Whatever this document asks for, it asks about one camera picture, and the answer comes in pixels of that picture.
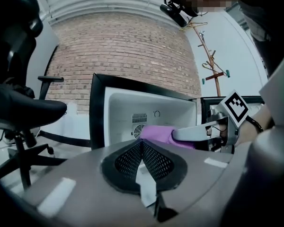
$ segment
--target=chair seat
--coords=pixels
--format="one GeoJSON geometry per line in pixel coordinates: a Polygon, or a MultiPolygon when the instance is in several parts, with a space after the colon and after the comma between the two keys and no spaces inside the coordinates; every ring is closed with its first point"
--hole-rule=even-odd
{"type": "Polygon", "coordinates": [[[0,127],[29,130],[59,120],[67,105],[53,100],[35,100],[0,84],[0,127]]]}

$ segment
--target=chair base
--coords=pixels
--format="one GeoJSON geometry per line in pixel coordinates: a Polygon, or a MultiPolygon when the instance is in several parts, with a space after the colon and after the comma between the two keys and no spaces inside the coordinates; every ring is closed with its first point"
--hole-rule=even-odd
{"type": "Polygon", "coordinates": [[[30,185],[29,170],[31,166],[58,166],[67,159],[39,156],[43,150],[53,151],[48,144],[24,150],[22,139],[15,138],[17,150],[8,149],[9,160],[0,165],[0,179],[20,168],[21,181],[24,189],[30,185]]]}

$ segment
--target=chair armrest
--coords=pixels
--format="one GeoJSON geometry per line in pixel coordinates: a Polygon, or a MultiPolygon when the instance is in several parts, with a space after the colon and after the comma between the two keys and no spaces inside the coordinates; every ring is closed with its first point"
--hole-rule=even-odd
{"type": "Polygon", "coordinates": [[[64,82],[62,77],[39,76],[38,79],[42,82],[64,82]]]}

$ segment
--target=black bracelet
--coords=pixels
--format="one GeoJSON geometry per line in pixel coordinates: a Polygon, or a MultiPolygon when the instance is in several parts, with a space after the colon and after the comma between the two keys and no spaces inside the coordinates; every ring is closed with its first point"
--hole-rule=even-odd
{"type": "Polygon", "coordinates": [[[248,121],[248,122],[250,122],[251,124],[253,124],[253,125],[255,126],[255,128],[257,129],[257,132],[258,132],[258,133],[263,132],[263,128],[261,127],[261,125],[260,125],[257,121],[255,121],[253,118],[247,116],[247,117],[246,117],[246,121],[248,121]]]}

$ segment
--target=black office chair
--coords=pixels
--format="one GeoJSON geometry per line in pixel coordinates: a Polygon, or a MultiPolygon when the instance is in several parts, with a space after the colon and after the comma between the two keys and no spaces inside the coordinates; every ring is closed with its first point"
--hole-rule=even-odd
{"type": "Polygon", "coordinates": [[[31,166],[57,166],[66,159],[39,156],[43,150],[53,154],[48,144],[36,145],[30,129],[51,124],[66,112],[65,103],[44,100],[51,82],[63,82],[63,78],[39,77],[43,82],[39,100],[34,100],[7,85],[0,84],[0,128],[14,132],[17,150],[8,149],[9,160],[0,165],[0,178],[20,168],[24,189],[31,185],[29,170],[31,166]],[[29,149],[24,150],[23,139],[29,149]]]}
{"type": "Polygon", "coordinates": [[[8,149],[9,160],[0,165],[0,178],[20,168],[26,189],[31,185],[29,170],[32,165],[57,166],[66,160],[39,156],[45,149],[53,154],[53,148],[48,144],[33,147],[36,139],[30,130],[59,120],[67,106],[62,102],[45,100],[50,83],[63,82],[63,78],[38,77],[42,81],[39,100],[2,84],[4,79],[13,78],[17,85],[25,85],[28,62],[36,47],[35,38],[43,29],[37,0],[13,2],[21,13],[7,15],[0,27],[0,128],[13,132],[17,150],[8,149]],[[29,149],[24,150],[23,140],[29,149]]]}

